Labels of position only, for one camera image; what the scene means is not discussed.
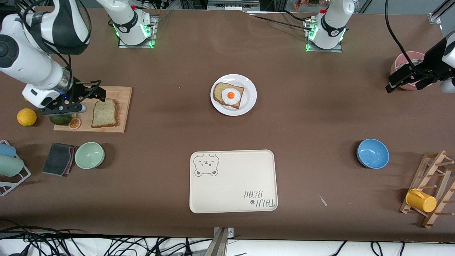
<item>toast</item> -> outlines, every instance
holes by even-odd
[[[92,128],[113,127],[118,125],[118,103],[113,99],[98,101],[93,108]]]
[[[223,98],[221,96],[221,93],[227,89],[227,88],[232,88],[232,89],[235,89],[237,90],[239,93],[240,93],[240,100],[234,104],[234,105],[229,105],[229,104],[226,104],[224,101],[223,101]],[[228,84],[228,83],[223,83],[223,82],[220,82],[218,84],[215,85],[215,88],[213,90],[213,99],[216,100],[218,103],[220,103],[221,105],[224,105],[224,106],[231,106],[233,108],[236,108],[236,109],[239,109],[240,107],[240,102],[242,101],[242,96],[243,96],[243,91],[245,90],[245,88],[243,87],[238,87],[238,86],[234,86],[232,84]]]

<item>wooden cutting board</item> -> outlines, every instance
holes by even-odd
[[[97,99],[86,99],[82,103],[87,106],[87,112],[77,114],[77,118],[82,121],[82,125],[71,130],[67,125],[55,125],[54,131],[70,131],[70,132],[94,132],[94,133],[124,133],[126,126],[126,118],[128,117],[128,109],[130,108],[131,93],[133,88],[122,86],[100,86],[106,90],[106,98],[114,99],[118,103],[118,125],[114,127],[92,128],[93,108]]]

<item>bear face drawing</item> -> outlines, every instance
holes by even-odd
[[[201,155],[196,156],[193,160],[196,170],[194,174],[197,177],[202,176],[202,174],[210,174],[211,176],[216,176],[218,174],[218,163],[220,159],[217,155]]]

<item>small white scrap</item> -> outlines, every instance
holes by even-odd
[[[325,205],[325,207],[327,207],[327,203],[324,201],[324,199],[322,198],[322,196],[319,195],[319,197],[321,198],[321,201],[322,201],[322,203]]]

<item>yellow mug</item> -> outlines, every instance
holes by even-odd
[[[406,203],[424,212],[432,212],[436,208],[436,198],[418,189],[411,189],[406,194]]]

